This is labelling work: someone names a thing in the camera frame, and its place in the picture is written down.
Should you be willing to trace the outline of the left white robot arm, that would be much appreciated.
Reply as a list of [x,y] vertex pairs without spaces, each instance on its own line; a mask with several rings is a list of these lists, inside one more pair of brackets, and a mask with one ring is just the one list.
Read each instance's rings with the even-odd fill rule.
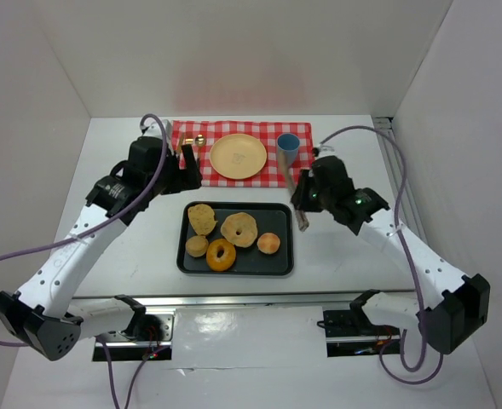
[[48,360],[68,354],[81,339],[120,332],[138,336],[146,309],[118,295],[103,302],[72,303],[107,247],[160,194],[200,187],[202,176],[189,145],[176,156],[166,140],[141,136],[128,158],[95,183],[69,234],[16,292],[0,292],[0,320],[9,332]]

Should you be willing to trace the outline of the metal tongs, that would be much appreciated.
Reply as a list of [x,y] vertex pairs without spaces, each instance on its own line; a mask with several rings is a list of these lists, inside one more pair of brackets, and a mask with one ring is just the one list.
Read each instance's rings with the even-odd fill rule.
[[[276,157],[279,172],[281,173],[281,175],[283,175],[286,188],[289,192],[290,198],[292,198],[293,194],[296,192],[297,185],[291,176],[289,165],[286,159],[286,154],[283,151],[279,151]],[[294,215],[297,221],[298,230],[300,232],[305,232],[309,227],[308,218],[305,216],[303,211],[297,209],[294,209]]]

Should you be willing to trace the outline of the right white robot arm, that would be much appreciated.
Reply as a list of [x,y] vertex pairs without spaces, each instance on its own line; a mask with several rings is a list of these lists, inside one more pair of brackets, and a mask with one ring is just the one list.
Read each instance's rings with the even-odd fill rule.
[[417,330],[440,354],[451,354],[486,323],[488,281],[449,264],[405,224],[396,223],[379,194],[355,187],[340,158],[319,158],[302,170],[291,202],[302,212],[329,212],[335,222],[418,279],[416,292],[422,298],[417,301],[377,290],[362,293],[350,308],[363,323]]

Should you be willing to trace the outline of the speckled oval bread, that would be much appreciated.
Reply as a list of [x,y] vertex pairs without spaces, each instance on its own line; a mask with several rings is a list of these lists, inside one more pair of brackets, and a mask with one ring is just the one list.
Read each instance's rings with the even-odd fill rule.
[[190,206],[187,214],[190,225],[197,235],[208,236],[216,227],[215,211],[207,204]]

